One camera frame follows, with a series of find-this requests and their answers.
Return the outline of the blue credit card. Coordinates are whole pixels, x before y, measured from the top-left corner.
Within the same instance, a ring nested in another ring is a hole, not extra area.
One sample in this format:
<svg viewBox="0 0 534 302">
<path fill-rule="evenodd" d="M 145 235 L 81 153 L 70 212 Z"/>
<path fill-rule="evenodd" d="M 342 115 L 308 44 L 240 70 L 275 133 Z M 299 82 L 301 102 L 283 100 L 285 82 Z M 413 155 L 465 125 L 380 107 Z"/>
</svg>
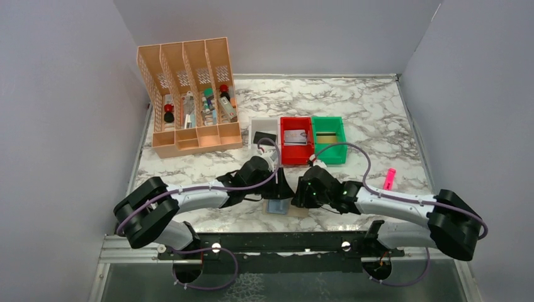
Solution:
<svg viewBox="0 0 534 302">
<path fill-rule="evenodd" d="M 267 201 L 266 212 L 269 214 L 287 215 L 289 208 L 289 199 L 270 199 Z"/>
</svg>

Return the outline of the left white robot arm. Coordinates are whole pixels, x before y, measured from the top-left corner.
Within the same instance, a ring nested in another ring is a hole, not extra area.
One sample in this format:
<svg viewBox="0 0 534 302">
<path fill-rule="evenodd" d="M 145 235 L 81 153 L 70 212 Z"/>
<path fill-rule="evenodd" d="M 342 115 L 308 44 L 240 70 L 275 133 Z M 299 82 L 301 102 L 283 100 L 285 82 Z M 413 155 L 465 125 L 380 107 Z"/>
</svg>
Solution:
<svg viewBox="0 0 534 302">
<path fill-rule="evenodd" d="M 184 250 L 198 237 L 190 223 L 173 221 L 177 214 L 228 208 L 250 194 L 267 200 L 295 196 L 283 168 L 271 159 L 253 156 L 240 169 L 203 184 L 170 185 L 159 176 L 149 178 L 114 207 L 116 232 L 133 249 L 156 242 Z"/>
</svg>

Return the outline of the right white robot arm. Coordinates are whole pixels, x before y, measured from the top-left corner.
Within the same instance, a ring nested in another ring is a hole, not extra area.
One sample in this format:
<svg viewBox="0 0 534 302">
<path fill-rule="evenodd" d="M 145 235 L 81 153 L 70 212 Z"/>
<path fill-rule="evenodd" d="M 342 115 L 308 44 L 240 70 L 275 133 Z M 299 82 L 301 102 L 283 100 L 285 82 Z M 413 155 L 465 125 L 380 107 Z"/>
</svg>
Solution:
<svg viewBox="0 0 534 302">
<path fill-rule="evenodd" d="M 385 191 L 365 182 L 341 182 L 327 170 L 313 166 L 298 179 L 291 204 L 298 208 L 328 205 L 341 214 L 379 215 L 398 224 L 379 227 L 377 240 L 388 249 L 430 247 L 462 261 L 471 261 L 480 238 L 487 234 L 483 219 L 456 193 L 436 195 Z"/>
</svg>

